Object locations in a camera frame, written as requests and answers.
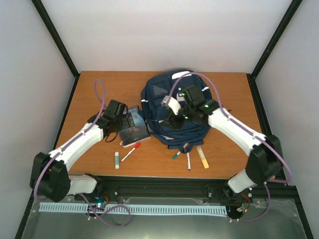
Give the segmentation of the dark teal Bronte book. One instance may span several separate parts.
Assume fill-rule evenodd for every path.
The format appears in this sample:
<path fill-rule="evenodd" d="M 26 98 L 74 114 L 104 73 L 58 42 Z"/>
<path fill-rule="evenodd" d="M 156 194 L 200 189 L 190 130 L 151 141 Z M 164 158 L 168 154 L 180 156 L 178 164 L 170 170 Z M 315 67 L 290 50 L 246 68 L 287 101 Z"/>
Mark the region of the dark teal Bronte book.
<path fill-rule="evenodd" d="M 151 137 L 139 106 L 130 107 L 128 112 L 132 114 L 135 126 L 119 131 L 122 147 L 134 145 Z"/>

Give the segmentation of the navy blue student backpack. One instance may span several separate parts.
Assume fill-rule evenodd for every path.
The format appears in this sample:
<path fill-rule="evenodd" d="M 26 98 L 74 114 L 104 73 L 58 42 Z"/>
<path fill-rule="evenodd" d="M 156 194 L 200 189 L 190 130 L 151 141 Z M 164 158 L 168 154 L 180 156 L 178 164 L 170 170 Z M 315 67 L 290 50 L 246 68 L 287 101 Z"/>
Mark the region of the navy blue student backpack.
<path fill-rule="evenodd" d="M 150 133 L 184 154 L 203 145 L 211 129 L 208 117 L 220 107 L 200 75 L 188 69 L 149 79 L 141 92 L 141 105 Z"/>

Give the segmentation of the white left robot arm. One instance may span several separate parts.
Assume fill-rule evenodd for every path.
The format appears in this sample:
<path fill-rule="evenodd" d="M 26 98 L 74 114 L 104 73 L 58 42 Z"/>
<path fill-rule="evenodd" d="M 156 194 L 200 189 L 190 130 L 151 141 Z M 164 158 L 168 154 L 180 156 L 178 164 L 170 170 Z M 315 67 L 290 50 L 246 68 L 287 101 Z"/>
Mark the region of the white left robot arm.
<path fill-rule="evenodd" d="M 104 188 L 96 176 L 69 175 L 69 170 L 94 144 L 132 126 L 130 117 L 126 104 L 111 100 L 66 143 L 49 153 L 38 153 L 33 160 L 30 177 L 34 198 L 43 195 L 60 202 L 67 195 L 82 193 L 95 201 L 101 199 Z"/>

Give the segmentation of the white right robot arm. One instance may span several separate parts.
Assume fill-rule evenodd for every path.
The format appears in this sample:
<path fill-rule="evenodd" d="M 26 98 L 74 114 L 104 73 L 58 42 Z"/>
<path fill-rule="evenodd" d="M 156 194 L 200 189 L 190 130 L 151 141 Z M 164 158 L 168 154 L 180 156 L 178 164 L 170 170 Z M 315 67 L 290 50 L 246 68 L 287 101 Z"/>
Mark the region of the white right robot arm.
<path fill-rule="evenodd" d="M 258 133 L 232 116 L 215 100 L 207 100 L 195 85 L 181 93 L 186 105 L 183 107 L 172 96 L 165 96 L 161 105 L 168 109 L 163 124 L 177 129 L 186 120 L 200 120 L 235 142 L 248 156 L 245 168 L 232 176 L 227 189 L 239 194 L 247 188 L 267 183 L 282 168 L 279 139 Z"/>

